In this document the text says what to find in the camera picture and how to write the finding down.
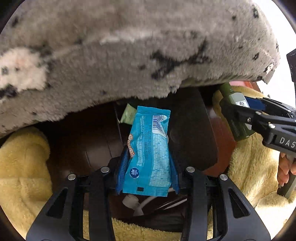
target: blue snack wrapper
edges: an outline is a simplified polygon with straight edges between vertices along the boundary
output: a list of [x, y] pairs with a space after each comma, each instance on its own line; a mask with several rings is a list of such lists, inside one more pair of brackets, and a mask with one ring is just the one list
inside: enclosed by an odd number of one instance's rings
[[124, 177], [123, 192], [167, 196], [171, 185], [168, 151], [170, 110], [138, 106], [128, 148], [131, 159]]

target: logo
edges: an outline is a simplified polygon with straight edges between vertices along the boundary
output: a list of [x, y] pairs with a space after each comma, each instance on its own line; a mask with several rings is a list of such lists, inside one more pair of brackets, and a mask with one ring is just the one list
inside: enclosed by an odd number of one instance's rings
[[133, 168], [130, 170], [130, 175], [131, 175], [131, 177], [133, 177], [133, 178], [137, 178], [137, 177], [139, 176], [139, 169], [133, 167]]
[[296, 146], [295, 141], [291, 141], [289, 139], [285, 139], [284, 137], [281, 137], [281, 140], [279, 141], [280, 144], [284, 145], [285, 147], [289, 147], [294, 149]]

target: yellow fleece blanket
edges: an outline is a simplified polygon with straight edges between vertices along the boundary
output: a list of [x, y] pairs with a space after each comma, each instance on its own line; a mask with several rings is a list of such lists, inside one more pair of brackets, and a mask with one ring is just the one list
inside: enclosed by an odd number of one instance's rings
[[[234, 90], [250, 97], [262, 96], [246, 87], [234, 87]], [[219, 91], [213, 97], [219, 116], [221, 98]], [[273, 238], [294, 210], [296, 194], [289, 200], [276, 194], [279, 152], [264, 147], [261, 142], [259, 134], [239, 142], [232, 153], [228, 175], [255, 207]], [[24, 238], [52, 194], [46, 166], [49, 153], [46, 137], [33, 127], [15, 132], [0, 148], [0, 205]], [[112, 223], [117, 241], [175, 241], [181, 237], [180, 233], [142, 228], [116, 219]], [[88, 212], [84, 212], [83, 232], [84, 238], [89, 239]], [[208, 239], [212, 234], [210, 221]]]

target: white cable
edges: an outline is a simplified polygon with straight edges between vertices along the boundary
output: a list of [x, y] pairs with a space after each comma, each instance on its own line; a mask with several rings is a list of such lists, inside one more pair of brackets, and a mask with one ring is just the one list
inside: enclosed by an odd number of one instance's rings
[[176, 203], [174, 203], [173, 205], [171, 205], [171, 206], [169, 206], [169, 207], [166, 207], [164, 210], [169, 209], [169, 208], [172, 208], [172, 207], [175, 207], [175, 206], [178, 206], [178, 205], [180, 205], [181, 203], [186, 202], [186, 201], [187, 201], [187, 198], [186, 198], [186, 199], [183, 199], [183, 200], [181, 200], [181, 201], [179, 201], [179, 202], [176, 202]]
[[133, 210], [136, 210], [140, 205], [139, 199], [133, 194], [126, 195], [122, 200], [122, 203], [124, 204], [124, 206], [131, 208]]
[[[169, 188], [168, 189], [168, 192], [173, 192], [174, 189], [173, 188]], [[143, 211], [142, 211], [142, 208], [144, 206], [146, 206], [149, 202], [151, 202], [153, 199], [157, 198], [156, 196], [150, 196], [148, 198], [146, 198], [143, 202], [141, 202], [141, 204], [138, 206], [138, 208], [135, 209], [135, 212], [134, 212], [134, 216], [142, 216], [144, 215]]]

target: green bottle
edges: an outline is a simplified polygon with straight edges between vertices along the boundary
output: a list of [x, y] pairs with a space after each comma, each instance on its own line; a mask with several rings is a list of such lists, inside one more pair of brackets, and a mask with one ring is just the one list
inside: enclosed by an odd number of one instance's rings
[[[227, 104], [236, 104], [250, 108], [245, 96], [241, 92], [233, 91], [229, 83], [222, 84], [220, 86], [220, 92], [223, 96], [223, 99], [220, 101], [221, 108], [227, 108]], [[224, 117], [230, 126], [235, 141], [238, 142], [247, 139], [255, 133], [250, 124], [234, 121], [230, 116]]]

